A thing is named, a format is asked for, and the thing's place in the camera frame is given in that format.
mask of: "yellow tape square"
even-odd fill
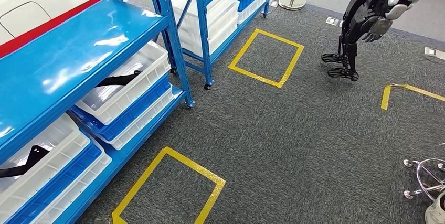
[[[278,41],[284,42],[284,43],[289,44],[289,45],[291,45],[291,46],[295,46],[295,47],[297,48],[297,50],[296,50],[296,52],[295,52],[295,55],[293,56],[293,58],[292,58],[290,64],[288,65],[286,71],[284,72],[283,77],[281,78],[281,80],[280,80],[279,82],[269,80],[269,79],[267,79],[267,78],[261,77],[261,76],[259,76],[259,75],[257,75],[257,74],[254,74],[254,73],[252,73],[252,72],[249,72],[249,71],[247,71],[247,70],[245,70],[245,69],[242,69],[242,68],[239,68],[239,67],[236,66],[236,64],[239,62],[239,60],[240,60],[241,57],[244,55],[244,53],[246,53],[246,51],[247,51],[247,49],[249,48],[250,44],[252,44],[253,40],[255,39],[255,37],[256,37],[258,34],[266,35],[266,36],[268,36],[268,37],[271,37],[271,38],[276,39],[276,40],[278,40]],[[252,77],[252,78],[254,78],[254,79],[256,79],[256,80],[259,80],[259,81],[262,81],[262,82],[264,82],[264,83],[267,83],[267,84],[269,84],[269,85],[276,86],[277,88],[280,88],[280,89],[281,89],[281,87],[284,85],[284,83],[288,80],[288,77],[289,77],[289,75],[291,74],[293,68],[295,67],[295,64],[296,64],[296,62],[298,61],[298,58],[300,57],[301,52],[303,51],[303,48],[304,48],[303,45],[297,44],[297,43],[295,43],[295,42],[293,42],[293,41],[287,40],[287,39],[285,39],[285,38],[281,38],[281,37],[279,37],[279,36],[277,36],[277,35],[268,33],[268,32],[266,32],[266,31],[263,31],[263,30],[260,30],[260,29],[255,29],[255,31],[253,31],[253,34],[249,37],[249,39],[247,40],[247,42],[244,44],[244,46],[243,46],[243,47],[241,48],[241,50],[238,52],[238,54],[236,55],[236,57],[234,58],[234,60],[232,61],[232,63],[230,63],[230,65],[228,66],[228,68],[230,68],[230,69],[232,69],[232,70],[234,70],[234,71],[237,71],[237,72],[239,72],[239,73],[245,74],[245,75],[247,75],[247,76],[249,76],[249,77]]]
[[[210,194],[210,197],[207,199],[207,202],[205,203],[204,207],[202,208],[201,212],[199,213],[198,217],[195,220],[195,223],[204,223],[204,220],[207,218],[207,215],[210,213],[211,208],[213,207],[216,199],[218,198],[219,194],[222,191],[222,188],[224,187],[226,181],[211,171],[207,170],[206,168],[198,165],[193,160],[187,158],[186,156],[182,155],[181,153],[175,151],[174,149],[170,147],[163,148],[158,155],[153,159],[151,164],[147,167],[147,169],[144,171],[144,173],[139,177],[139,179],[136,181],[136,183],[133,185],[133,187],[130,189],[130,191],[127,193],[127,195],[123,198],[123,200],[119,203],[119,205],[116,207],[116,209],[111,214],[111,217],[113,219],[113,224],[125,224],[126,222],[121,218],[121,213],[124,211],[124,209],[128,206],[130,201],[134,198],[137,191],[141,189],[142,185],[145,183],[145,181],[149,178],[149,176],[152,174],[153,170],[156,168],[156,166],[161,162],[161,160],[164,158],[164,156],[168,154],[172,158],[180,161],[184,165],[188,166],[192,170],[198,172],[199,174],[203,175],[204,177],[210,179],[213,181],[216,186],[213,189],[213,191]]]

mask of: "humanoid robot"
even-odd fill
[[[365,42],[378,40],[391,27],[393,20],[419,0],[351,0],[343,16],[342,33],[338,38],[338,52],[324,54],[324,62],[340,63],[343,66],[331,68],[327,74],[332,78],[348,78],[358,80],[355,69],[357,42],[363,38]]]

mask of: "shelf caster wheel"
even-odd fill
[[[407,160],[407,159],[404,160],[404,165],[406,167],[412,167],[412,163],[409,160]]]
[[[195,106],[195,101],[193,101],[190,105],[187,103],[185,105],[188,110],[191,110]]]
[[[411,196],[409,193],[410,193],[410,191],[404,191],[404,197],[407,199],[414,199],[414,197]]]
[[[438,168],[439,170],[441,170],[442,172],[445,172],[445,165],[443,165],[443,163],[439,163],[439,164],[437,164],[437,168]]]

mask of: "robot leg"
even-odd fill
[[[356,22],[355,19],[352,19],[350,28],[351,30],[344,35],[344,39],[341,41],[341,47],[343,49],[343,53],[341,54],[343,67],[329,69],[327,75],[331,78],[347,78],[351,81],[358,80],[358,73],[355,70],[357,41],[363,34],[369,31],[370,25],[367,20]]]

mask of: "chair leg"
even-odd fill
[[[437,185],[437,186],[432,186],[432,187],[428,187],[425,188],[426,191],[436,191],[436,190],[442,190],[442,188],[445,186],[442,185]],[[407,199],[413,199],[414,195],[418,195],[418,194],[423,194],[423,190],[422,189],[417,189],[415,191],[404,191],[404,197]]]

